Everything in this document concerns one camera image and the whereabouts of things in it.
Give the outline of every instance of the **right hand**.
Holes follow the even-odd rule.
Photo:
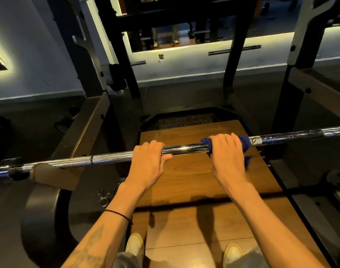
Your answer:
[[[248,183],[244,168],[242,142],[232,133],[209,137],[212,141],[211,169],[225,191],[232,191]]]

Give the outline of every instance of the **shoe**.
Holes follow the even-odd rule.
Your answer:
[[[242,256],[243,256],[242,250],[238,245],[236,244],[227,245],[225,252],[223,254],[222,262],[223,268],[226,268],[228,264],[235,262]]]
[[[136,256],[140,268],[143,267],[144,251],[144,241],[141,235],[139,233],[131,234],[126,244],[125,252],[132,253]]]

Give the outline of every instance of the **wooden floor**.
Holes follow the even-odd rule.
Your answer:
[[[141,134],[141,143],[156,139],[169,145],[199,142],[218,133],[246,135],[237,120],[148,131]],[[257,190],[280,192],[280,187],[255,148],[248,179]],[[200,198],[223,198],[225,193],[210,170],[206,154],[174,157],[165,167],[160,180],[141,199],[139,207],[191,202]],[[280,220],[327,267],[323,255],[286,197],[265,202]],[[140,233],[146,243],[144,268],[214,268],[222,267],[222,254],[230,243],[238,244],[244,253],[257,243],[248,224],[231,202],[206,204],[161,211],[136,212],[132,233]]]

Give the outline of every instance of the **wall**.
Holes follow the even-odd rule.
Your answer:
[[[37,5],[43,18],[32,0],[0,0],[0,57],[8,68],[0,71],[0,101],[83,94],[60,34],[56,42],[45,25],[57,33],[45,0]]]

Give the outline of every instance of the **chrome bar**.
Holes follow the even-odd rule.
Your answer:
[[[326,137],[340,136],[340,126],[324,128],[318,130],[298,131],[293,133],[269,134],[260,136],[250,136],[249,140],[253,146],[264,146],[285,143],[298,139],[318,139]],[[208,152],[207,143],[194,143],[179,146],[168,146],[162,151],[162,154],[183,155],[192,153]],[[133,156],[132,151],[109,153],[101,155],[92,155],[84,157],[67,158],[60,160],[31,162],[23,165],[12,164],[12,161],[6,160],[7,163],[0,164],[0,177],[11,177],[11,175],[20,173],[29,173],[33,166],[39,163],[47,163],[56,167],[76,167],[92,164],[112,164],[116,162],[129,162]]]

